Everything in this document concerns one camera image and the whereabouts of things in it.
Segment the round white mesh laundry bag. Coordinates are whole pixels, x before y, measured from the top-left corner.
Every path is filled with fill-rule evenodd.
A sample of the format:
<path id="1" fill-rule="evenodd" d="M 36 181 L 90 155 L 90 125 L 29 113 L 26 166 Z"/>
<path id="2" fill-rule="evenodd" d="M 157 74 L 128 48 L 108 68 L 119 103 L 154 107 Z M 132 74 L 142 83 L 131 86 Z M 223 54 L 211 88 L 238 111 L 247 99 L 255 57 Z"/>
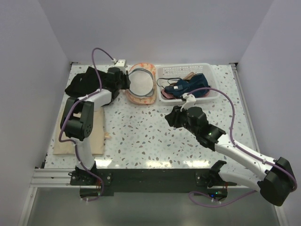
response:
<path id="1" fill-rule="evenodd" d="M 154 92 L 153 75 L 144 68 L 135 68 L 129 73 L 129 92 L 137 97 L 150 97 Z"/>

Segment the tulip print mesh laundry bag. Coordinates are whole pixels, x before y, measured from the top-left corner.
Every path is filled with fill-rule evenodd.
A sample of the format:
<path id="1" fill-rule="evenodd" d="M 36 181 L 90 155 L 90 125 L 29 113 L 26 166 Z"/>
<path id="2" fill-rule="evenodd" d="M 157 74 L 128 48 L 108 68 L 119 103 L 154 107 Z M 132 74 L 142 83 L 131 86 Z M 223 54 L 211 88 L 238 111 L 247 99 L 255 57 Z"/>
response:
<path id="1" fill-rule="evenodd" d="M 150 97 L 137 97 L 137 96 L 134 96 L 133 94 L 131 94 L 129 92 L 129 89 L 127 89 L 125 91 L 126 97 L 128 98 L 128 100 L 130 102 L 132 102 L 133 104 L 136 104 L 136 105 L 152 105 L 156 101 L 156 97 L 157 97 L 157 93 L 156 93 L 157 92 L 157 87 L 156 87 L 156 84 L 155 84 L 155 81 L 156 81 L 156 67 L 155 67 L 155 65 L 150 64 L 150 63 L 138 63 L 138 64 L 133 65 L 130 68 L 129 73 L 135 68 L 144 68 L 146 70 L 149 70 L 152 73 L 154 92 L 153 92 L 152 96 L 150 96 Z"/>

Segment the navy blue lace bra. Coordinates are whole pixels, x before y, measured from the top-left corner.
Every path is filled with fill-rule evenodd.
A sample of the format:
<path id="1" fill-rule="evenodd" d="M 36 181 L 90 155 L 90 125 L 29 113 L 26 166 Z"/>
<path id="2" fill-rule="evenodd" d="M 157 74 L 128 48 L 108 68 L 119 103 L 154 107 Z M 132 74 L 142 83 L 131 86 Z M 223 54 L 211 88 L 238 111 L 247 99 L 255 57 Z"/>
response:
<path id="1" fill-rule="evenodd" d="M 192 77 L 189 81 L 184 81 L 183 84 L 183 94 L 190 93 L 199 88 L 210 88 L 211 86 L 208 84 L 208 81 L 203 73 L 198 73 L 194 77 Z"/>

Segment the black garment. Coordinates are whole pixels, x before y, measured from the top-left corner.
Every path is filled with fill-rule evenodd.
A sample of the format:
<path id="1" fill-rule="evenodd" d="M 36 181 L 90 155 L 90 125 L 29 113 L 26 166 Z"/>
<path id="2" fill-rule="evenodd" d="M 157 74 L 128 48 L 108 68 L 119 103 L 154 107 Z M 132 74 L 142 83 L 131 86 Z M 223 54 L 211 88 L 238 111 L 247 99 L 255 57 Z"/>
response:
<path id="1" fill-rule="evenodd" d="M 65 93 L 70 97 L 78 98 L 93 93 L 99 88 L 100 83 L 96 71 L 89 66 L 85 73 L 78 73 L 73 78 L 65 89 Z"/>

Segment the white plastic basket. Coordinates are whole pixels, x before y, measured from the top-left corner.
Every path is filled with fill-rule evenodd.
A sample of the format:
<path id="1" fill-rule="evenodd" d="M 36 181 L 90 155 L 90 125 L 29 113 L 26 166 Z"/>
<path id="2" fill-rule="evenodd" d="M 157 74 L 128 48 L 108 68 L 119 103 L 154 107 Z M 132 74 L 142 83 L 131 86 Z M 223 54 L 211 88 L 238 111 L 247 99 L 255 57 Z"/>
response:
<path id="1" fill-rule="evenodd" d="M 158 97 L 166 105 L 183 104 L 182 95 L 198 88 L 205 88 L 193 95 L 197 103 L 211 102 L 219 97 L 219 93 L 211 88 L 219 89 L 217 76 L 213 67 L 207 63 L 161 65 L 157 67 Z"/>

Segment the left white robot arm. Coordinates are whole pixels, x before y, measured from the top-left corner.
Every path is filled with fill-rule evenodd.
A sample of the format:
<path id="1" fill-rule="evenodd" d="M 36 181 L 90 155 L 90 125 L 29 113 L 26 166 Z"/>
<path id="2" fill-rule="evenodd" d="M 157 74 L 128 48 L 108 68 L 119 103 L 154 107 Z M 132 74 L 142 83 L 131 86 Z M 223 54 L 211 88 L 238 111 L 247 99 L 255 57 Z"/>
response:
<path id="1" fill-rule="evenodd" d="M 96 163 L 89 146 L 94 112 L 109 105 L 120 90 L 129 87 L 129 75 L 123 66 L 110 67 L 106 72 L 88 67 L 85 73 L 77 74 L 65 90 L 69 98 L 60 122 L 59 141 L 74 145 L 78 161 L 76 169 L 83 170 L 80 178 L 87 185 L 97 181 Z"/>

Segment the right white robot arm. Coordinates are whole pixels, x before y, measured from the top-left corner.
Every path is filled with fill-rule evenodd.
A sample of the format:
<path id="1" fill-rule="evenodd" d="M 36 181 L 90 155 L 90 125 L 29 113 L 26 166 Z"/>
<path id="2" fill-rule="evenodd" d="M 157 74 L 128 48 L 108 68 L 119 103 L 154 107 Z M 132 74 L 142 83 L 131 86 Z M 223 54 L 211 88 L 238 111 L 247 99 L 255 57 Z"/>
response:
<path id="1" fill-rule="evenodd" d="M 247 186 L 275 206 L 282 206 L 288 195 L 295 190 L 295 176 L 287 159 L 280 157 L 276 160 L 250 148 L 243 151 L 232 143 L 224 130 L 208 122 L 202 108 L 191 107 L 185 110 L 174 106 L 165 119 L 173 128 L 187 129 L 201 146 L 241 165 L 237 168 L 228 165 L 226 161 L 217 161 L 206 176 L 208 187 L 222 182 Z"/>

